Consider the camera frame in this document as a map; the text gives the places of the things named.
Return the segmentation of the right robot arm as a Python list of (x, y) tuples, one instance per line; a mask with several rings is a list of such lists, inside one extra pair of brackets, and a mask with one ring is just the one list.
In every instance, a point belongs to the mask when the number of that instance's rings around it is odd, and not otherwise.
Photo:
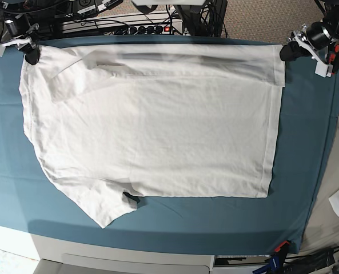
[(0, 19), (0, 57), (3, 57), (7, 47), (14, 46), (24, 54), (27, 63), (36, 65), (41, 54), (38, 46), (39, 24), (31, 25), (26, 14), (15, 10), (7, 11), (1, 5)]

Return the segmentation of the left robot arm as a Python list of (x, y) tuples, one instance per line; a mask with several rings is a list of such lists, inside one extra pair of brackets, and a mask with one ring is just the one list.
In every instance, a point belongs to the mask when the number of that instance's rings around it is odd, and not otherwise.
[(315, 73), (330, 77), (339, 70), (339, 1), (315, 1), (323, 19), (303, 25), (288, 38), (280, 51), (282, 61), (291, 62), (300, 57), (316, 60)]

